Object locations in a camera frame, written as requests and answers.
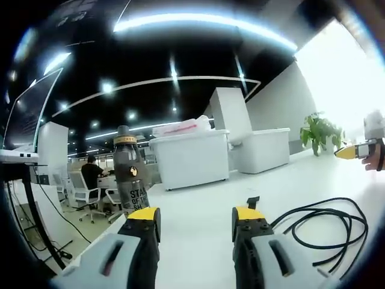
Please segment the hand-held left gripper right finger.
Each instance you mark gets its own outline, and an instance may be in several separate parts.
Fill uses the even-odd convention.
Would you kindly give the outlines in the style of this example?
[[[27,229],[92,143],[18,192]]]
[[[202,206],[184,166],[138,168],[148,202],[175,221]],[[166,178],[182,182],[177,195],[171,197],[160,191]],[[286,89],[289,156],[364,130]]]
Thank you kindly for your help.
[[[340,281],[311,265],[284,234],[274,233],[254,208],[232,209],[236,288],[337,288]]]

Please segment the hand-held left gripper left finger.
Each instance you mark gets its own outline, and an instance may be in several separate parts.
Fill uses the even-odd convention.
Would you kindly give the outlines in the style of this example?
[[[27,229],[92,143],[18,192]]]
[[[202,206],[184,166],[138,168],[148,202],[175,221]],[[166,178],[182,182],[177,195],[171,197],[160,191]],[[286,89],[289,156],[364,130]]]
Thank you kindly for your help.
[[[160,209],[130,214],[116,233],[104,235],[54,277],[54,288],[155,288],[160,259]]]

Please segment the person's right hand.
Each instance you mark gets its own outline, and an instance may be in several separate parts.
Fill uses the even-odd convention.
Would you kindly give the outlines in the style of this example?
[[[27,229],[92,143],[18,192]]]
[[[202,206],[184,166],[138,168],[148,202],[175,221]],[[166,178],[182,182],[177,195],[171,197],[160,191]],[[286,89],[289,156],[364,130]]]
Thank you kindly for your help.
[[[374,153],[362,160],[362,164],[365,165],[366,171],[384,170],[384,142],[382,139],[377,141]]]

